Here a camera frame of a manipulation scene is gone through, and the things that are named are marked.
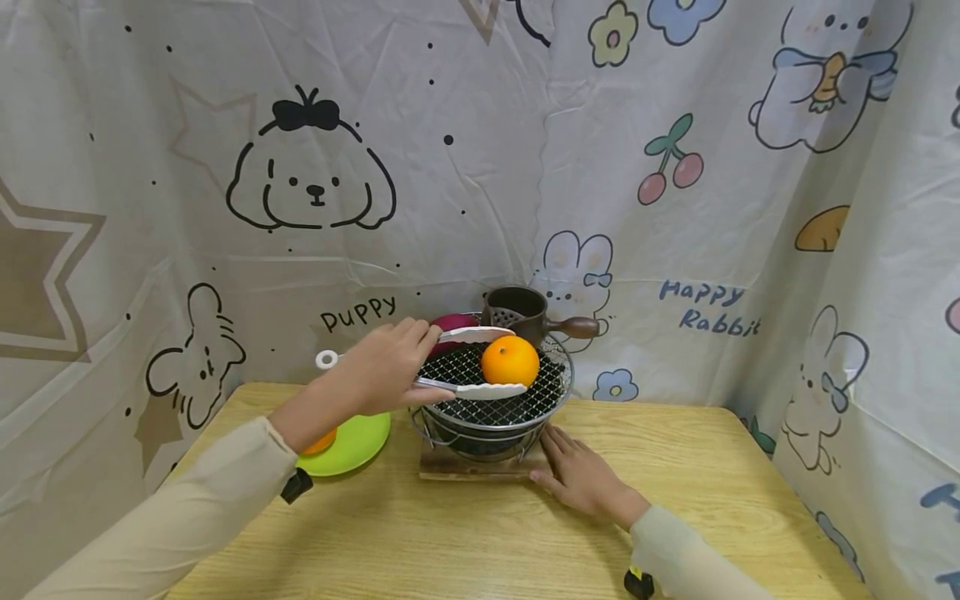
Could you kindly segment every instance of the black wristband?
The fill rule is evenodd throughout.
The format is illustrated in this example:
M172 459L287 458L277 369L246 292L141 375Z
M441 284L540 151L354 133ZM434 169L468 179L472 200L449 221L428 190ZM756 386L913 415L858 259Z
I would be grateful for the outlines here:
M637 600L649 600L656 592L650 573L640 573L634 569L629 569L623 576L623 587Z
M305 470L297 467L294 474L287 480L287 485L283 486L283 492L280 492L280 497L283 498L287 504L293 504L294 500L299 498L302 493L309 492L311 488L313 488L313 479L310 478L310 475L306 474Z

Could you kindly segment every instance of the white curtain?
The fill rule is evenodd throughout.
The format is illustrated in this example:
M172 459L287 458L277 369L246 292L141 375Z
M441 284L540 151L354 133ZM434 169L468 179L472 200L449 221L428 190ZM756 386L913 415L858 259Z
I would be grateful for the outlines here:
M0 34L0 597L238 382L526 282L602 325L580 396L729 407L878 598L960 598L956 2L0 0Z

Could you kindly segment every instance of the pot handle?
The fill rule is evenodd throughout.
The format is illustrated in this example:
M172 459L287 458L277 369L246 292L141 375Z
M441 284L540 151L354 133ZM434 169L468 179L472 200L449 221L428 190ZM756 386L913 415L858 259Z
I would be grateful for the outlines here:
M566 321L546 320L547 331L560 331L571 338L591 340L600 335L600 322L590 317L570 317Z
M414 429L417 433L420 434L422 438L430 442L431 445L451 445L457 440L460 439L460 436L457 435L456 438L450 440L449 442L444 442L442 440L434 440L433 436L430 435L430 428L426 426L426 421L423 419L423 407L419 407L415 410L410 411L410 422L413 424ZM420 424L417 423L417 415L420 415L420 420L423 420L423 428L420 428Z

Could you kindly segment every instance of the grill grate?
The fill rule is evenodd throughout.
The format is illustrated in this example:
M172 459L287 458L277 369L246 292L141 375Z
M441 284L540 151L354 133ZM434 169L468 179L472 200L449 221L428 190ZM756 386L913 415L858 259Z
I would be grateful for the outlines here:
M486 383L480 370L480 357L489 344L463 344L427 361L421 377L449 381L457 385ZM547 336L537 350L540 373L534 384L520 396L502 400L451 400L429 407L431 412L453 418L465 425L484 427L522 427L550 415L563 403L573 383L569 356L559 342Z

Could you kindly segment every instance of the white tongs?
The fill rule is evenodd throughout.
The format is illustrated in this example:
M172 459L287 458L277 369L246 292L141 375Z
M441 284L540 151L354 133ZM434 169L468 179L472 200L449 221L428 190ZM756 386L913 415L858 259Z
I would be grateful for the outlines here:
M451 329L441 334L438 344L484 344L499 340L508 335L516 335L511 329L503 327L461 327ZM317 368L321 371L332 369L340 355L333 350L323 350L317 354ZM481 385L457 385L446 381L437 381L425 377L417 377L414 384L434 388L443 388L457 395L462 400L500 400L519 396L527 391L527 386L519 383L484 383Z

